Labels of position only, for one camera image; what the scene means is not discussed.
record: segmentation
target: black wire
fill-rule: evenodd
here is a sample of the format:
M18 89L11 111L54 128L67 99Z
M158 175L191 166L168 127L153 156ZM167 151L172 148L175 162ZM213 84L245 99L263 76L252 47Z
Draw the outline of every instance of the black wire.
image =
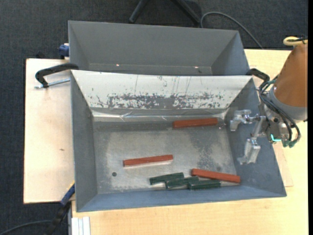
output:
M34 221L34 222L25 223L25 224L13 227L13 228L11 228L9 230L6 230L6 231L0 233L0 235L7 234L7 233L12 232L12 231L14 231L14 230L16 230L18 228L21 228L21 227L30 226L30 225L37 225L37 224L44 224L44 223L50 223L50 222L51 222L51 220L41 220L41 221Z
M300 130L297 126L297 124L293 121L293 119L291 117L289 117L289 115L287 115L283 110L279 109L276 105L274 105L272 102L268 101L264 96L264 92L265 90L270 86L269 82L263 83L260 88L259 88L259 96L260 99L274 112L276 112L277 114L280 115L280 117L283 119L284 123L287 126L287 129L289 131L289 140L291 141L291 136L292 136L292 130L290 125L288 124L287 120L292 124L292 126L294 128L296 128L297 130L297 137L293 140L294 142L298 141L301 137L301 133Z
M238 22L236 19L232 18L231 16L224 14L222 12L218 12L218 11L213 11L213 12L207 12L205 13L200 20L200 27L203 28L203 19L207 16L207 15L211 15L211 14L217 14L217 15L221 15L224 17L227 17L228 19L231 19L232 21L234 21L236 24L238 24L254 41L255 43L261 48L263 49L263 47L261 46L261 44L255 39L255 37L250 33L250 31L247 30L246 27L244 27L240 22Z

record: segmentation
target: red stick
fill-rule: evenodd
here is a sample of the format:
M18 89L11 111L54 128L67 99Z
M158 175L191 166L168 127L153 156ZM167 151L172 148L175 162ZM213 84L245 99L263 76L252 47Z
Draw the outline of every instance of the red stick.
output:
M160 163L173 160L173 155L163 155L147 158L138 158L138 159L127 159L123 161L123 166L135 166L135 165L145 165L151 163Z
M227 173L221 173L221 172L215 172L215 171L209 171L209 170L192 169L191 175L202 177L202 178L217 179L221 181L240 183L240 176L227 174Z
M217 125L217 118L204 118L204 119L190 119L190 120L177 120L173 122L173 128L185 128L185 127L198 127L198 126L210 126Z

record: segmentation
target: wooden table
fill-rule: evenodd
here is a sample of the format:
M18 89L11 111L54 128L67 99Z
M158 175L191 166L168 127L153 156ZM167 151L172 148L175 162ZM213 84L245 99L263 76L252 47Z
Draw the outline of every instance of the wooden table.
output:
M245 52L250 67L271 78L281 70L289 54L284 50ZM25 204L60 201L74 179L69 83L34 89L38 85L36 71L63 62L67 61L26 62ZM48 79L67 76L68 72L63 72ZM92 235L308 234L307 122L300 123L299 128L302 138L294 148L274 146L287 197L80 213L72 201L71 215L89 216Z

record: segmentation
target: chair leg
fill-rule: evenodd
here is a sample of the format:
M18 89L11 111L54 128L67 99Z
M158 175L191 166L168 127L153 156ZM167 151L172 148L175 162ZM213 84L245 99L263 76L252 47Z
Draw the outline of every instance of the chair leg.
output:
M185 0L172 0L181 8L181 10L194 22L194 24L199 25L199 16L189 7Z
M146 6L149 0L140 0L131 17L129 18L129 22L134 24L137 20L140 13L143 11L143 8Z

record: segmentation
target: gray metal tray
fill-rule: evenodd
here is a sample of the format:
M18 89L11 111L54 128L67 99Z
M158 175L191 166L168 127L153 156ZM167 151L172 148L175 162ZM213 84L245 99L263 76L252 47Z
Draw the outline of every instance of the gray metal tray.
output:
M71 62L88 71L99 67L112 72L114 67L114 72L119 72L116 64L125 64L121 73L199 75L195 74L195 62L207 72L202 75L245 75L248 69L235 31L70 22L69 36ZM128 52L125 46L135 51ZM178 52L169 55L174 47ZM243 156L253 125L240 125L236 132L230 132L228 125L235 110L250 109L253 114L259 113L252 79L219 116L217 126L180 130L173 130L170 120L99 121L94 118L94 109L86 101L83 90L72 74L78 212L286 196L275 154L267 139L259 139L262 149L257 163L240 165L237 162L237 158ZM173 163L129 169L122 166L124 159L159 154L173 154ZM165 190L162 186L149 185L149 177L175 172L189 176L192 168L237 174L241 184L195 191Z

